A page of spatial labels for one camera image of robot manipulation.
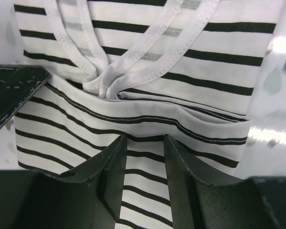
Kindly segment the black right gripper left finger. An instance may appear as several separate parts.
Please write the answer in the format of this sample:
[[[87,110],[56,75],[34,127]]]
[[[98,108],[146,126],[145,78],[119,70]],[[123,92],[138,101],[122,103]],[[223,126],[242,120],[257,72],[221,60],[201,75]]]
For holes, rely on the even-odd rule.
[[[113,229],[120,218],[127,138],[53,177],[0,170],[0,229]]]

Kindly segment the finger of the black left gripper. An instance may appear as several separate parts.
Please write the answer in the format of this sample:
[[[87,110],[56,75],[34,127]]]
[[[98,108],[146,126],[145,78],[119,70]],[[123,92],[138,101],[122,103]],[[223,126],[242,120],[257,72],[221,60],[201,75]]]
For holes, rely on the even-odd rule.
[[[50,78],[41,66],[0,64],[0,130]]]

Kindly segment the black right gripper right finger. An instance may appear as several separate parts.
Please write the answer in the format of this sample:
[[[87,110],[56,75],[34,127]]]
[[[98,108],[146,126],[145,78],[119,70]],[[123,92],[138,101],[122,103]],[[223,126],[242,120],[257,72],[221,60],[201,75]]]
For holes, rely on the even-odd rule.
[[[236,178],[169,135],[164,159],[175,229],[286,229],[286,176]]]

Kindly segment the black white striped tank top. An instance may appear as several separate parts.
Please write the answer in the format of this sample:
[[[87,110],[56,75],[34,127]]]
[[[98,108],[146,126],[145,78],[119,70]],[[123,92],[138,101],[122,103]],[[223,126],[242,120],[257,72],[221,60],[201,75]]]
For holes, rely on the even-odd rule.
[[[127,135],[117,228],[171,229],[163,139],[232,174],[283,0],[16,0],[52,76],[16,114],[19,166],[59,175]]]

